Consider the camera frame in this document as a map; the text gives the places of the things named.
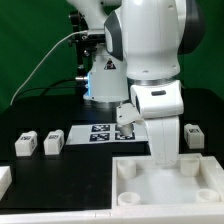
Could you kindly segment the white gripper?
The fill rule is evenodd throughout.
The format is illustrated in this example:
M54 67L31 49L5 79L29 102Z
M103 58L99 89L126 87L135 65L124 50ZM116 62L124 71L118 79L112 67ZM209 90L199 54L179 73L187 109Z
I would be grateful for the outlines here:
M131 102L143 119L153 162L172 165L178 159L180 121L184 112L181 84L132 85Z

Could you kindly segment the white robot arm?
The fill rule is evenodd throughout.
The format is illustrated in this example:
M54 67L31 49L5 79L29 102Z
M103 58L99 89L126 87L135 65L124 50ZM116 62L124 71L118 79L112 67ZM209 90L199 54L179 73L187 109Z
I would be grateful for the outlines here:
M197 0L67 0L87 23L80 41L93 46L84 102L116 108L124 135L145 127L153 162L169 165L179 152L184 111L178 56L205 34Z

